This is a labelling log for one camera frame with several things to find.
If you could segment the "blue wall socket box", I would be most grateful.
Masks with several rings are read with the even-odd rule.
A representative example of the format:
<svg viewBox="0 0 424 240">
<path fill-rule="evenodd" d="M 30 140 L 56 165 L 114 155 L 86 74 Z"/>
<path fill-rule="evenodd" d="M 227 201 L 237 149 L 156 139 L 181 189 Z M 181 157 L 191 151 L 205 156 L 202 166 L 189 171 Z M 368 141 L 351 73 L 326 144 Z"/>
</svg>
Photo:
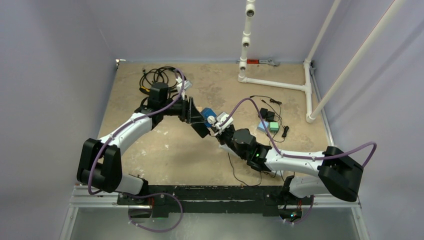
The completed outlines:
<svg viewBox="0 0 424 240">
<path fill-rule="evenodd" d="M 216 113 L 209 107 L 205 107 L 200 112 L 205 118 L 205 125 L 210 128 L 216 122 Z"/>
</svg>

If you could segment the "blue plug adapter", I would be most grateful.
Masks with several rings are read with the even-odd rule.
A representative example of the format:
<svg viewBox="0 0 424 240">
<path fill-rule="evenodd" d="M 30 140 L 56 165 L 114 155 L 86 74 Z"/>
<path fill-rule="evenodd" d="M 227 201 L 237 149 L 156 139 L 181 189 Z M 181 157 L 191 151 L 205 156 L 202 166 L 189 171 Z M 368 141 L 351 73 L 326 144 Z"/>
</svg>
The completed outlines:
<svg viewBox="0 0 424 240">
<path fill-rule="evenodd" d="M 257 126 L 257 130 L 261 131 L 263 133 L 265 133 L 269 128 L 269 122 L 264 121 L 264 122 L 259 122 L 258 126 Z"/>
</svg>

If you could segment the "green plug adapter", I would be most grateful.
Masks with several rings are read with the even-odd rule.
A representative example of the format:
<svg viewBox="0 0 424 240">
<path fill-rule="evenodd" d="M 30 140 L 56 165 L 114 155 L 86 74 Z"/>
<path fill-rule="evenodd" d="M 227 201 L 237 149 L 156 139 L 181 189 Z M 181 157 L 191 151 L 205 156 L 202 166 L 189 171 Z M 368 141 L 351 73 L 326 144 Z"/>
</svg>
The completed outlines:
<svg viewBox="0 0 424 240">
<path fill-rule="evenodd" d="M 276 121 L 272 121 L 269 123 L 268 129 L 271 133 L 277 133 L 280 129 L 280 124 Z"/>
</svg>

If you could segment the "white colourful power strip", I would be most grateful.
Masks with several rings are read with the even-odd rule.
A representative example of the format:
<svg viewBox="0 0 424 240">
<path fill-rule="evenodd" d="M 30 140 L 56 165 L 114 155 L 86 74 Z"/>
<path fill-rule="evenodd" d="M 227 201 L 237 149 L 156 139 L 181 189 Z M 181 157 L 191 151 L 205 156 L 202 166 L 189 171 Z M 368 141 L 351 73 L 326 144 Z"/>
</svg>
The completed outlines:
<svg viewBox="0 0 424 240">
<path fill-rule="evenodd" d="M 226 144 L 220 145 L 219 146 L 220 149 L 226 151 L 227 153 L 234 155 L 234 156 L 238 156 L 230 147 L 228 147 Z"/>
</svg>

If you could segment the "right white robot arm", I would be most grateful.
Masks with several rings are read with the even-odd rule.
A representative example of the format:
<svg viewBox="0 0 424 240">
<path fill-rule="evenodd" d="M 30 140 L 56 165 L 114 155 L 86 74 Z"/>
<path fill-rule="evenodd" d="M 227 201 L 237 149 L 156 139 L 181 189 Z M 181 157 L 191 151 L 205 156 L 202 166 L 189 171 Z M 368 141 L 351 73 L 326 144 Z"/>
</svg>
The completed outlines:
<svg viewBox="0 0 424 240">
<path fill-rule="evenodd" d="M 280 196 L 288 204 L 320 194 L 331 194 L 345 202 L 355 202 L 358 198 L 364 168 L 335 146 L 316 152 L 284 151 L 257 142 L 247 128 L 230 127 L 215 132 L 214 137 L 253 170 L 305 174 L 304 178 L 297 176 L 289 180 L 281 189 Z"/>
</svg>

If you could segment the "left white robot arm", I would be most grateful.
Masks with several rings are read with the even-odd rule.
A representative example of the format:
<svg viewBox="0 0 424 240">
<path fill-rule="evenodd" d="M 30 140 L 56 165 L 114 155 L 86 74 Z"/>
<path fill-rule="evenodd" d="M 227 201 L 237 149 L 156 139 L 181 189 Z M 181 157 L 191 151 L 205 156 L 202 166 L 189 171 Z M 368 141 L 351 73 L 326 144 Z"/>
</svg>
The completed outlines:
<svg viewBox="0 0 424 240">
<path fill-rule="evenodd" d="M 210 134 L 205 118 L 196 108 L 193 98 L 185 95 L 191 82 L 180 77 L 177 81 L 179 93 L 176 99 L 168 96 L 170 87 L 166 83 L 154 83 L 147 99 L 142 101 L 125 123 L 100 139 L 89 138 L 84 142 L 76 173 L 80 183 L 107 193 L 127 193 L 138 205 L 148 201 L 148 181 L 123 173 L 122 155 L 125 151 L 141 136 L 152 131 L 164 116 L 177 116 L 201 138 Z"/>
</svg>

